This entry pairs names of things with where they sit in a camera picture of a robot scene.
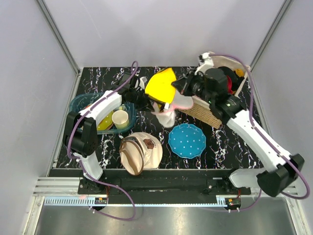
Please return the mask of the white mesh laundry bag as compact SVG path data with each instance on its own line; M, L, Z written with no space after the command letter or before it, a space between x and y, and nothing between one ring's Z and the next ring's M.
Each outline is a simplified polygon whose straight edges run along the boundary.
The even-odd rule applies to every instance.
M163 111L158 107L157 103L153 103L153 115L156 116L159 123L165 128L171 128L175 124L176 110L189 110L193 107L194 102L191 96L184 96L176 93L172 103L169 104L168 109Z

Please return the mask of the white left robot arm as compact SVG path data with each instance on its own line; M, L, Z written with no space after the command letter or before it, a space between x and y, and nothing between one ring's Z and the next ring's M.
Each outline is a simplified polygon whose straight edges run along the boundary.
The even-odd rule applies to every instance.
M100 179L103 169L96 156L97 126L109 113L118 110L125 102L133 104L136 109L151 108L148 96L144 92L147 82L146 77L126 73L118 83L101 93L100 97L86 108L67 114L63 144L67 148L68 157L81 165L84 176L90 180L89 189L96 194L102 193L106 187L106 182Z

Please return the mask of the red bra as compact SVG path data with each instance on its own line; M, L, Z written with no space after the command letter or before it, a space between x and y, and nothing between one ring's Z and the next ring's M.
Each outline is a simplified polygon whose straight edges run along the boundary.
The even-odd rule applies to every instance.
M233 90L232 90L232 79L227 75L227 92L229 94L233 94Z

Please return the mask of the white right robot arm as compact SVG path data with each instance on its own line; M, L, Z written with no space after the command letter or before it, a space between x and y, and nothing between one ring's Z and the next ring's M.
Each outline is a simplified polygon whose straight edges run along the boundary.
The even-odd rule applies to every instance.
M243 187L260 188L268 196L275 197L299 177L304 159L276 143L249 115L240 98L231 94L234 76L232 71L210 68L206 72L190 71L171 85L181 95L197 96L207 102L212 114L236 132L263 164L263 168L233 170L222 181L224 192L233 194Z

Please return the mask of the yellow bra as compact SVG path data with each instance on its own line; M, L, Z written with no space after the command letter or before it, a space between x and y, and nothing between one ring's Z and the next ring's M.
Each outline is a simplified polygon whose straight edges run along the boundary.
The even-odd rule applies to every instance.
M169 107L173 102L176 89L172 86L172 82L176 80L173 68L166 68L154 74L148 81L145 94L154 101L155 112L159 112L162 105L168 104Z

